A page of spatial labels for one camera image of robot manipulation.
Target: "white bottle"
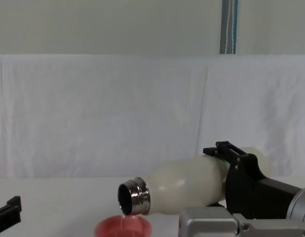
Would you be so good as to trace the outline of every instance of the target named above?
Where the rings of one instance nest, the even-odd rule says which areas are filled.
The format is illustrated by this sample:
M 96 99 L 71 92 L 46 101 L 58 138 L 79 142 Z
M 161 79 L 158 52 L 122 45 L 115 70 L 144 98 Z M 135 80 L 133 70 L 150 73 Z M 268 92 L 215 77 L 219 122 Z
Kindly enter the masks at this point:
M 269 175 L 267 159 L 254 148 L 243 148 L 258 158 Z M 125 215 L 178 214 L 185 207 L 207 206 L 225 199 L 229 163 L 207 155 L 164 163 L 151 175 L 119 186 L 118 201 Z

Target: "pink cup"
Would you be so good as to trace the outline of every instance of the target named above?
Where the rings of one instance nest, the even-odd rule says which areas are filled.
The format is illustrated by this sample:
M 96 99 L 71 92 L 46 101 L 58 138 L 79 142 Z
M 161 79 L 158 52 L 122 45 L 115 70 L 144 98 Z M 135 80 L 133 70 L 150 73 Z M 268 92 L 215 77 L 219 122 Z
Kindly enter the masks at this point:
M 112 216 L 100 222 L 95 237 L 150 237 L 151 224 L 140 216 Z

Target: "white table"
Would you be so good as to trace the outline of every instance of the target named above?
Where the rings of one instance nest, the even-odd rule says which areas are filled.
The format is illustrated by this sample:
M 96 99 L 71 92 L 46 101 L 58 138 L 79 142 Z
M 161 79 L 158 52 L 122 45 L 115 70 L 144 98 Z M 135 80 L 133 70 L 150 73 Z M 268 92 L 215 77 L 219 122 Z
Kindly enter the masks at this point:
M 0 179 L 0 207 L 21 196 L 21 223 L 0 237 L 93 237 L 103 219 L 120 214 L 117 188 L 129 178 Z M 305 187 L 305 178 L 277 178 Z M 152 237 L 177 237 L 178 216 L 154 214 Z

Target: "bottle opening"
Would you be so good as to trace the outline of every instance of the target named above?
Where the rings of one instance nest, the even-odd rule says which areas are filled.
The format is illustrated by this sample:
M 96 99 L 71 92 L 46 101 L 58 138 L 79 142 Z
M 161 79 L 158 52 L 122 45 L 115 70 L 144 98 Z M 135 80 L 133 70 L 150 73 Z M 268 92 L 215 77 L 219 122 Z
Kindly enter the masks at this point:
M 118 203 L 124 215 L 128 216 L 132 213 L 132 194 L 125 184 L 121 184 L 118 188 Z
M 151 206 L 151 196 L 145 181 L 135 178 L 118 187 L 118 203 L 125 216 L 147 215 Z

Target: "black clamp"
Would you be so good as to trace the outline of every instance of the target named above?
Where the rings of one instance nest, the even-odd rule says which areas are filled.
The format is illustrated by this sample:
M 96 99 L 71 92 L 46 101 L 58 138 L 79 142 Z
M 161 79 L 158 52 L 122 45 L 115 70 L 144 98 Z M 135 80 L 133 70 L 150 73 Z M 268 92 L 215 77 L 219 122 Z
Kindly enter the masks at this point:
M 0 208 L 0 233 L 21 222 L 21 198 L 15 196 Z
M 230 213 L 247 219 L 285 219 L 289 205 L 300 188 L 265 177 L 258 159 L 228 141 L 217 142 L 203 153 L 230 164 L 226 177 L 225 198 Z

